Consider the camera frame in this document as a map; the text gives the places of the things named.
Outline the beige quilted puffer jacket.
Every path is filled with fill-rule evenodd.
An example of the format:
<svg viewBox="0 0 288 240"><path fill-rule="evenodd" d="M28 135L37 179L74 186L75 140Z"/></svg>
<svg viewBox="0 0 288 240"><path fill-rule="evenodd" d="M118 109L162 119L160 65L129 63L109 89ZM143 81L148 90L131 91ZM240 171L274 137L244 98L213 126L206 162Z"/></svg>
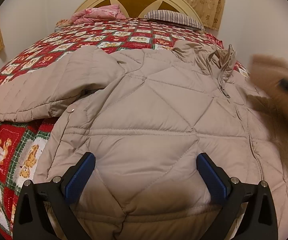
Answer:
<svg viewBox="0 0 288 240"><path fill-rule="evenodd" d="M35 167L51 181L85 152L96 166L72 209L93 239L198 239L220 207L196 169L205 152L231 177L267 181L288 238L288 63L177 41L108 54L85 46L0 86L0 121L57 118Z"/></svg>

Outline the striped pillow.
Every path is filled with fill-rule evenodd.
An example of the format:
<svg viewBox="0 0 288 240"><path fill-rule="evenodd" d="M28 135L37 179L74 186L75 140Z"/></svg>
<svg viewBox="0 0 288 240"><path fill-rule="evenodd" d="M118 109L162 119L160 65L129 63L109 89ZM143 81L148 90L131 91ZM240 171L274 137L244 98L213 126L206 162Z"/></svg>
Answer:
<svg viewBox="0 0 288 240"><path fill-rule="evenodd" d="M199 20L191 18L185 14L171 11L171 10L151 10L145 14L145 19L168 22L180 26L191 27L193 29L198 29L205 31L205 28Z"/></svg>

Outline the cream and brown headboard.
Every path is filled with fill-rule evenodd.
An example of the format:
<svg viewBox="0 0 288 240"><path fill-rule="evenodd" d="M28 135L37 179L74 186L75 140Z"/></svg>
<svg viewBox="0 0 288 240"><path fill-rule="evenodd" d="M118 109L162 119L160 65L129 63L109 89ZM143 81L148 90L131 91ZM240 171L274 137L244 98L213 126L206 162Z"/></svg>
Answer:
<svg viewBox="0 0 288 240"><path fill-rule="evenodd" d="M86 0L77 12L87 8L98 8L118 4L126 18L145 18L151 10L171 10L200 20L198 14L185 0Z"/></svg>

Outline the red teddy-bear patchwork bedspread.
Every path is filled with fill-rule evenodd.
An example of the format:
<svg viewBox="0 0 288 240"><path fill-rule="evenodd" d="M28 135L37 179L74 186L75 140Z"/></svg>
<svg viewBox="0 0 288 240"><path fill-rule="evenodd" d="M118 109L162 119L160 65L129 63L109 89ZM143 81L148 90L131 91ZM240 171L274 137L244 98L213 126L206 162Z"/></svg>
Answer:
<svg viewBox="0 0 288 240"><path fill-rule="evenodd" d="M20 53L2 68L0 86L45 68L85 46L96 46L111 54L133 49L171 50L177 41L232 48L224 48L222 42L210 34L147 20L84 23L65 27ZM246 69L236 59L234 70L248 78ZM28 167L28 162L38 161L56 122L55 117L19 123L0 121L0 232L6 239L12 239L21 187L28 179L34 181L36 168Z"/></svg>

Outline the pink folded blanket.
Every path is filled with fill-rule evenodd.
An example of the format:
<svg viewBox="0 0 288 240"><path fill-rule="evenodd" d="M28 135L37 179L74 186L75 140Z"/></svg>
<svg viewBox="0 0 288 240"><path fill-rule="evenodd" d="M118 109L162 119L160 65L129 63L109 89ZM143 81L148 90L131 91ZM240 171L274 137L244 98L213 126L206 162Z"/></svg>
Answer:
<svg viewBox="0 0 288 240"><path fill-rule="evenodd" d="M56 27L66 27L83 23L96 23L110 20L125 20L126 16L120 10L118 4L105 5L98 8L87 8L74 13L67 20L60 20Z"/></svg>

